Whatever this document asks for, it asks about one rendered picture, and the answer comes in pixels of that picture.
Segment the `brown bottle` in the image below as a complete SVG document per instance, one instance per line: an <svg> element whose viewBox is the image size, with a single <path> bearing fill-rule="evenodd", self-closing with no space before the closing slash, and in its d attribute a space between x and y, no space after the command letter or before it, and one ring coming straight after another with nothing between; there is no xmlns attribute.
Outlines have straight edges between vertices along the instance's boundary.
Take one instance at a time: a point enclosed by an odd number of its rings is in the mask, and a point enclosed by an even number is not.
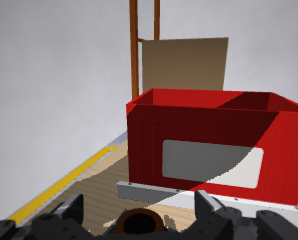
<svg viewBox="0 0 298 240"><path fill-rule="evenodd" d="M146 234L168 231L161 216L147 208L135 208L123 213L111 233Z"/></svg>

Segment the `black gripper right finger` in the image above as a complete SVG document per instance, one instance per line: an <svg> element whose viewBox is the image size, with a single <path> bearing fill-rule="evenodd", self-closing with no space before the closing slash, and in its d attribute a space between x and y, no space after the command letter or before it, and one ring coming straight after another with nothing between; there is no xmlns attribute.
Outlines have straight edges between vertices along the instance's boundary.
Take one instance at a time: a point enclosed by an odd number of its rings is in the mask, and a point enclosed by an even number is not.
<svg viewBox="0 0 298 240"><path fill-rule="evenodd" d="M298 240L298 227L271 210L244 217L205 190L194 191L194 207L196 221L166 240Z"/></svg>

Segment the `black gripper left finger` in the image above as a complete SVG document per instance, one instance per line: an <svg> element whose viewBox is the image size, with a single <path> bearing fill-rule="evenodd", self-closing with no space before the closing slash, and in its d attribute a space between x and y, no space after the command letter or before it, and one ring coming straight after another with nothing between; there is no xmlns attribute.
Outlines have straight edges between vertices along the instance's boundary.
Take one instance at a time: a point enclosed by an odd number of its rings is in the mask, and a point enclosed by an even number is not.
<svg viewBox="0 0 298 240"><path fill-rule="evenodd" d="M31 225L16 227L15 220L0 220L0 240L107 240L82 227L83 194L73 194L50 213L34 217Z"/></svg>

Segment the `grey rectangular tray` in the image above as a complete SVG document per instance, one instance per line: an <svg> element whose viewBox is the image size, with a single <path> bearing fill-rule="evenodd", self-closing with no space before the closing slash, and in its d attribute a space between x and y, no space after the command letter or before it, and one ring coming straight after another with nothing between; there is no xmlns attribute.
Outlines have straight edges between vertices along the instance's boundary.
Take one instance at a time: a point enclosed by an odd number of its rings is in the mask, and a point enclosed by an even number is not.
<svg viewBox="0 0 298 240"><path fill-rule="evenodd" d="M128 211L128 210L124 210L121 214L120 214L120 216L123 214L123 213L125 213L126 211ZM119 217L120 217L119 216ZM118 218L119 218L118 217ZM117 218L117 219L118 219ZM109 234L109 233L111 233L112 231L113 231L113 229L115 228L115 223L116 223L116 221L117 221L117 219L112 223L112 225L105 231L105 233L102 235L103 237L105 237L105 235L106 234ZM168 229L168 231L172 231L173 233L175 233L175 232L179 232L179 231L176 231L176 230L174 230L174 229L171 229L171 228L169 228L169 227L167 227L167 226L165 226L167 229Z"/></svg>

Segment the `red plastic crate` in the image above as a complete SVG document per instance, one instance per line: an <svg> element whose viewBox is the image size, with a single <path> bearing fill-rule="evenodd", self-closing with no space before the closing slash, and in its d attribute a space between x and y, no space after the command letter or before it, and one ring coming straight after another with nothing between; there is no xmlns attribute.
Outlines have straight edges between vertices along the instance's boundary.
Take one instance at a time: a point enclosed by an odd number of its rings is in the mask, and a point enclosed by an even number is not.
<svg viewBox="0 0 298 240"><path fill-rule="evenodd" d="M130 183L298 205L298 103L151 88L126 104L126 117Z"/></svg>

